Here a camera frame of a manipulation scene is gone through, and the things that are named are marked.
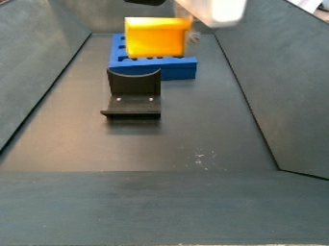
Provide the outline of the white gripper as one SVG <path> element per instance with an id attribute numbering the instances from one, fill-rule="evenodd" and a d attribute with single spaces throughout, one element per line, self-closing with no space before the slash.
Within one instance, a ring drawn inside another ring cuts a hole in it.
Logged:
<path id="1" fill-rule="evenodd" d="M 210 28 L 236 25 L 245 14 L 248 0 L 175 0 Z"/>

